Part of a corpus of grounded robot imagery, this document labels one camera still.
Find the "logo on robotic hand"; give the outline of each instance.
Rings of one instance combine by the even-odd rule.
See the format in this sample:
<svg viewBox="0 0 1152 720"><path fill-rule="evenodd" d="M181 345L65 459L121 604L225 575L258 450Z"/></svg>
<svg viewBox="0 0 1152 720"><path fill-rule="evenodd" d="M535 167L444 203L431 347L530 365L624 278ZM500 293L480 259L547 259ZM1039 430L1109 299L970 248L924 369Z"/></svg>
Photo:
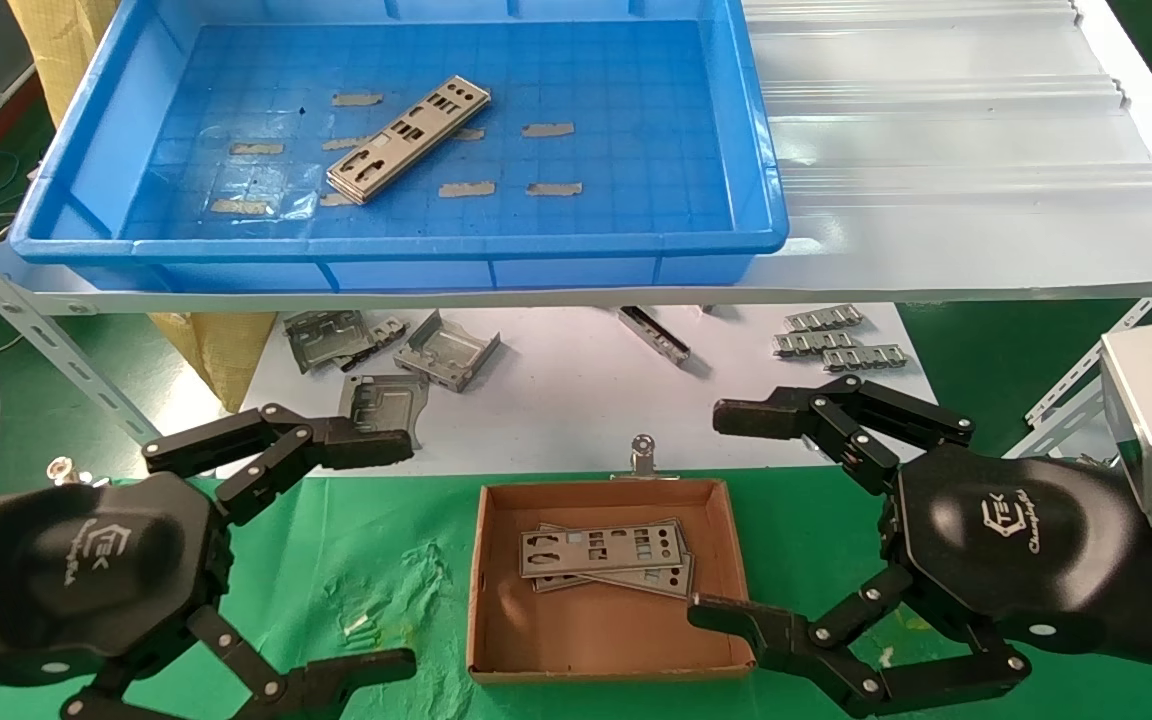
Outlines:
<svg viewBox="0 0 1152 720"><path fill-rule="evenodd" d="M1034 511L1034 501L1029 500L1029 493L1016 491L1016 501L1007 500L1006 493L990 493L988 500L980 501L980 514L984 516L984 526L993 530L1005 538L1029 530L1029 552L1038 555L1041 544L1038 541L1038 514Z"/></svg>
<svg viewBox="0 0 1152 720"><path fill-rule="evenodd" d="M109 558L123 555L127 550L127 539L132 536L132 530L123 528L116 523L109 523L105 528L91 530L99 520L88 518L83 521L82 528L69 541L69 553L65 555L65 586L74 584L78 578L78 569L82 560L91 560L92 570L108 570Z"/></svg>

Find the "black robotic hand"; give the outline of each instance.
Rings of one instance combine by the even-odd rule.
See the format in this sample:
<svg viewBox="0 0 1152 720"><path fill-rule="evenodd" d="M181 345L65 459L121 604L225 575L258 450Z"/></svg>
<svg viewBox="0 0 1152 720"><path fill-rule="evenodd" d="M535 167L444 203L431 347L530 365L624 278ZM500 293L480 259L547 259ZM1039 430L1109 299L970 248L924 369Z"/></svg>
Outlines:
<svg viewBox="0 0 1152 720"><path fill-rule="evenodd" d="M714 429L808 438L884 497L887 568L812 621L791 611L696 594L692 626L740 635L759 666L809 679L851 717L1007 694L1030 673L1007 641L1152 665L1152 528L1115 470L967 448L972 420L844 377L722 400ZM923 448L901 465L869 430ZM874 670L847 650L901 602L971 655Z"/></svg>
<svg viewBox="0 0 1152 720"><path fill-rule="evenodd" d="M344 418L265 406L142 448L145 480L0 497L0 685L96 674L65 720L175 720L123 703L197 641L250 689L238 720L335 720L353 691L410 679L410 650L310 662L279 674L225 621L242 525L316 465L365 468L412 456L406 430L361 433ZM215 488L183 478L257 455Z"/></svg>

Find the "metal bracket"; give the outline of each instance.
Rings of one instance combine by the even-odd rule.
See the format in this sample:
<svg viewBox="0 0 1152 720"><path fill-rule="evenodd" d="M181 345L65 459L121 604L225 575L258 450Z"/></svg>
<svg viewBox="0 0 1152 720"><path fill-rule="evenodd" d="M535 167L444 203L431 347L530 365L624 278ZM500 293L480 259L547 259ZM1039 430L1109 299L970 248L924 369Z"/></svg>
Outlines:
<svg viewBox="0 0 1152 720"><path fill-rule="evenodd" d="M425 376L349 376L340 392L339 414L353 422L361 432L407 430L416 441L416 420L429 402L429 378Z"/></svg>
<svg viewBox="0 0 1152 720"><path fill-rule="evenodd" d="M492 340L479 340L434 310L399 347L394 364L429 374L431 381L452 392L462 392L498 346L500 333Z"/></svg>

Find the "shelf rack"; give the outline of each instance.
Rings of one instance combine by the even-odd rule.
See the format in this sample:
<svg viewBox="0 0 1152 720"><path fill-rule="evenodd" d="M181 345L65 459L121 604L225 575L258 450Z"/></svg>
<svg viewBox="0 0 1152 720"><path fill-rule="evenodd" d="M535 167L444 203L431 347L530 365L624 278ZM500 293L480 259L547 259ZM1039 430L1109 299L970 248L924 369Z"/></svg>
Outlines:
<svg viewBox="0 0 1152 720"><path fill-rule="evenodd" d="M1122 329L1152 306L1152 74L1106 0L745 0L745 13L794 229L736 286L162 295L98 291L0 247L0 314L146 442L154 425L51 314L1144 300ZM1097 353L1044 395L1011 454L1094 416L1098 382L1070 391Z"/></svg>

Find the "stamped metal part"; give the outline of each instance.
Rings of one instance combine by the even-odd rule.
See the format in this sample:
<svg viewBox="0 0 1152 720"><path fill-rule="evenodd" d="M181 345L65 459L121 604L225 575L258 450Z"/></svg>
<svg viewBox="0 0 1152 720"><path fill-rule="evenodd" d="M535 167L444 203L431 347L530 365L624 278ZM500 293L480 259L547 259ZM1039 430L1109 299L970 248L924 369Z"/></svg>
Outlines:
<svg viewBox="0 0 1152 720"><path fill-rule="evenodd" d="M673 523L558 532L538 530L522 533L520 547L520 575L528 579L682 566L679 530Z"/></svg>
<svg viewBox="0 0 1152 720"><path fill-rule="evenodd" d="M387 318L384 323L367 331L367 338L371 340L370 347L362 348L349 357L338 357L335 363L340 365L342 372L348 373L349 370L356 369L367 357L389 347L404 334L407 334L407 323L402 323L399 318Z"/></svg>
<svg viewBox="0 0 1152 720"><path fill-rule="evenodd" d="M374 344L357 310L294 314L285 320L283 328L302 374L334 357L349 357Z"/></svg>
<svg viewBox="0 0 1152 720"><path fill-rule="evenodd" d="M426 373L431 381L452 392L462 392L498 346L500 333L492 340L479 340L434 310L399 347L394 364Z"/></svg>
<svg viewBox="0 0 1152 720"><path fill-rule="evenodd" d="M856 347L846 331L820 331L813 333L776 334L772 336L772 355L776 357L803 357L820 355L840 347Z"/></svg>
<svg viewBox="0 0 1152 720"><path fill-rule="evenodd" d="M652 350L658 351L670 363L682 365L687 357L691 357L691 348L675 338L675 334L665 329L664 325L655 323L652 314L646 313L646 310L641 309L641 306L622 306L616 311L616 317L626 324L627 328L634 331L636 336L643 338L644 342L652 346Z"/></svg>
<svg viewBox="0 0 1152 720"><path fill-rule="evenodd" d="M691 594L692 566L695 556L687 550L687 541L682 535L682 525L677 518L666 518L662 523L673 523L679 533L679 552L682 555L682 564L679 568L649 568L645 570L608 570L607 573L583 573L545 575L543 578L531 579L531 589L535 592L552 592L563 588L576 588L589 583L607 583L621 585L621 588L641 589L641 591L654 592L668 597L688 598ZM538 530L567 530L562 525L540 523Z"/></svg>
<svg viewBox="0 0 1152 720"><path fill-rule="evenodd" d="M490 96L483 88L460 76L449 77L365 145L355 147L332 165L328 182L340 195L359 205L371 200L488 101Z"/></svg>
<svg viewBox="0 0 1152 720"><path fill-rule="evenodd" d="M850 304L823 306L819 310L809 310L805 313L790 314L785 318L785 328L791 333L805 333L809 331L836 331L838 328L850 328L859 325L865 319L856 306Z"/></svg>
<svg viewBox="0 0 1152 720"><path fill-rule="evenodd" d="M909 356L899 344L871 344L849 350L824 351L824 369L829 373L849 373L851 370L904 367Z"/></svg>
<svg viewBox="0 0 1152 720"><path fill-rule="evenodd" d="M340 392L339 414L365 433L407 430L412 447L420 448L416 420L426 402L429 379L425 376L348 376Z"/></svg>

